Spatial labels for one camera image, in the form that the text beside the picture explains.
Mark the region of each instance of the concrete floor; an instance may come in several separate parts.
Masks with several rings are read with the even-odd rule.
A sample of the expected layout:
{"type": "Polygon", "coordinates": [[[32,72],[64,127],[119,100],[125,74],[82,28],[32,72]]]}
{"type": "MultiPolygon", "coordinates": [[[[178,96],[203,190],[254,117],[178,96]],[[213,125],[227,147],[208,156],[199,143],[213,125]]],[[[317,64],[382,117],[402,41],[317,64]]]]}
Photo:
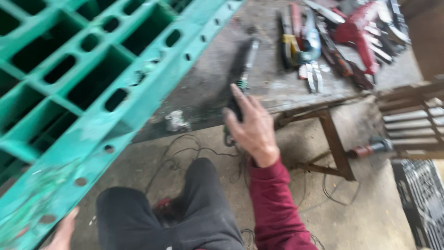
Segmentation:
{"type": "MultiPolygon", "coordinates": [[[[377,135],[379,123],[373,99],[366,99],[353,105],[345,105],[332,110],[333,119],[345,150],[362,145],[370,136],[377,135]]],[[[217,152],[236,153],[222,142],[222,127],[192,132],[202,141],[202,145],[217,152]]],[[[144,190],[155,168],[161,161],[165,148],[177,136],[165,137],[129,145],[110,166],[96,185],[79,203],[80,213],[71,241],[72,249],[98,250],[95,216],[95,199],[108,187],[126,186],[144,190]]],[[[316,119],[294,122],[277,131],[277,142],[282,159],[287,167],[296,162],[307,161],[327,150],[328,145],[321,124],[316,119]]],[[[180,149],[195,146],[193,141],[179,140],[167,154],[170,158],[180,149]]],[[[159,199],[179,194],[187,166],[195,157],[188,150],[176,155],[179,167],[166,165],[158,174],[148,193],[151,204],[159,199]]],[[[248,189],[243,174],[236,179],[240,158],[216,156],[210,151],[202,151],[216,166],[226,197],[236,217],[240,229],[254,229],[254,217],[248,189]]],[[[319,161],[318,164],[334,166],[333,159],[319,161]]],[[[350,160],[361,190],[352,206],[344,207],[326,201],[322,192],[321,173],[303,173],[300,169],[291,170],[292,181],[289,188],[295,204],[301,204],[301,218],[312,234],[316,235],[325,249],[416,249],[408,226],[396,185],[392,168],[385,155],[375,155],[364,160],[350,160]]],[[[340,185],[334,194],[336,199],[348,202],[357,189],[357,182],[341,181],[341,178],[328,176],[327,190],[331,192],[340,185]]]]}

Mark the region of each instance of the hand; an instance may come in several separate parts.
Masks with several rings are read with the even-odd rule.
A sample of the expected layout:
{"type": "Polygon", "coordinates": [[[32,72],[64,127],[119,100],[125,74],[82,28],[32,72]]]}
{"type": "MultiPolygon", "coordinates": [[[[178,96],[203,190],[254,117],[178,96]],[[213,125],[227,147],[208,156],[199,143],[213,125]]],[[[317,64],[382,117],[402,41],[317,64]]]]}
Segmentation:
{"type": "Polygon", "coordinates": [[[254,97],[245,97],[235,84],[230,87],[244,120],[239,123],[231,109],[222,110],[231,136],[253,156],[259,167],[272,165],[281,154],[274,137],[273,118],[254,97]]]}
{"type": "Polygon", "coordinates": [[[69,250],[72,232],[75,227],[75,217],[79,213],[79,207],[75,207],[57,226],[54,239],[42,250],[69,250]]]}

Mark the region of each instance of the workbench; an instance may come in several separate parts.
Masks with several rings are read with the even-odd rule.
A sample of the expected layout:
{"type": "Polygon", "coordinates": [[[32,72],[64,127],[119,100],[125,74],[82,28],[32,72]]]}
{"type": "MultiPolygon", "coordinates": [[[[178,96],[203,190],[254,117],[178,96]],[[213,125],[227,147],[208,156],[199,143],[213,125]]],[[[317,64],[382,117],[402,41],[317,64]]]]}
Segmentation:
{"type": "MultiPolygon", "coordinates": [[[[248,86],[251,87],[248,94],[259,99],[269,113],[280,113],[370,94],[369,91],[359,91],[350,79],[340,76],[323,56],[318,59],[324,82],[321,93],[310,94],[307,81],[299,80],[296,70],[284,70],[277,11],[286,8],[289,2],[286,0],[246,2],[210,42],[193,68],[133,139],[133,143],[172,135],[166,131],[164,117],[175,110],[183,111],[185,121],[191,124],[193,130],[222,125],[221,109],[226,106],[230,98],[230,83],[236,82],[241,74],[242,58],[251,37],[258,38],[261,43],[248,79],[248,86]]],[[[334,6],[336,2],[319,0],[317,3],[329,7],[334,6]]],[[[343,45],[339,47],[351,61],[364,69],[354,48],[343,45]]],[[[420,80],[422,75],[410,47],[396,57],[391,65],[382,65],[376,74],[377,86],[373,92],[420,80]]]]}

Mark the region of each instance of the green plastic pallet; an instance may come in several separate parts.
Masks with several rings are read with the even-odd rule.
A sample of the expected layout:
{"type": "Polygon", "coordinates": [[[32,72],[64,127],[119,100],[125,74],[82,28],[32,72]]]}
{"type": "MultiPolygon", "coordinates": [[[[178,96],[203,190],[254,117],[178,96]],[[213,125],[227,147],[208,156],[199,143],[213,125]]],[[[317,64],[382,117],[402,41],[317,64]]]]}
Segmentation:
{"type": "Polygon", "coordinates": [[[33,249],[244,0],[0,0],[0,249],[33,249]]]}

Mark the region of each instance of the black pants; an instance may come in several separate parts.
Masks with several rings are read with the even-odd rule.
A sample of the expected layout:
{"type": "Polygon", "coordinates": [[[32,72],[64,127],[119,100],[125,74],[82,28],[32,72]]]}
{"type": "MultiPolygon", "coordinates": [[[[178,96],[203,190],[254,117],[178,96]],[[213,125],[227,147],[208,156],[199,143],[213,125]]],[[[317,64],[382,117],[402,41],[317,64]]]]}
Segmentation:
{"type": "Polygon", "coordinates": [[[103,191],[96,204],[102,249],[244,249],[241,233],[210,160],[199,158],[191,163],[184,190],[177,200],[184,211],[183,220],[164,228],[142,192],[123,187],[103,191]]]}

